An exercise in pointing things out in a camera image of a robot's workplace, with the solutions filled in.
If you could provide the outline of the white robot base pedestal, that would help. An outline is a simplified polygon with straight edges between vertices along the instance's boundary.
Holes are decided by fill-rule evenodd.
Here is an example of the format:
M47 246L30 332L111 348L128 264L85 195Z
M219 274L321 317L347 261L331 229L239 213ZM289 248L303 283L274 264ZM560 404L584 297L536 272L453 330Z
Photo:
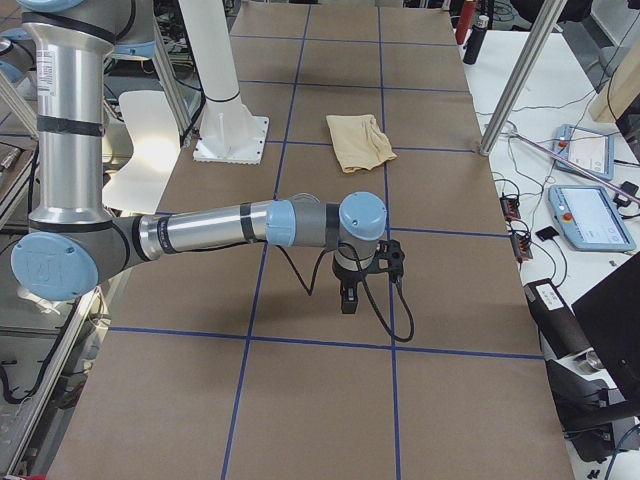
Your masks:
M256 165L269 119L252 115L242 101L223 3L183 0L179 6L205 97L194 159Z

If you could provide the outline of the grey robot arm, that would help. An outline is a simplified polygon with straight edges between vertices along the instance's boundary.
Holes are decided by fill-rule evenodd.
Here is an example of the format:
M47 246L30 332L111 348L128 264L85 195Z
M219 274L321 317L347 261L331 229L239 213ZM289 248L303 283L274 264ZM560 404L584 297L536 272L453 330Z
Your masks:
M13 84L25 78L36 84L36 45L22 27L1 33L1 72Z
M379 270L387 211L369 192L339 203L308 194L186 214L156 209L180 146L168 102L157 91L128 92L130 161L103 177L104 63L108 56L163 53L148 1L25 1L35 42L40 201L13 248L19 284L49 300L82 296L105 280L164 255L252 243L318 247L333 256L341 308Z

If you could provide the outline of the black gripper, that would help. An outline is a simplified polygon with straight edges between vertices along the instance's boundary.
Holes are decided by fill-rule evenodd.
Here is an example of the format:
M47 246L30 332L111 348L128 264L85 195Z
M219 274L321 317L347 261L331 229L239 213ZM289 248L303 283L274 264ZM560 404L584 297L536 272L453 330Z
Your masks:
M341 250L336 250L333 254L332 270L340 282L341 312L355 314L358 307L358 284L362 276L352 252L348 250L343 253Z

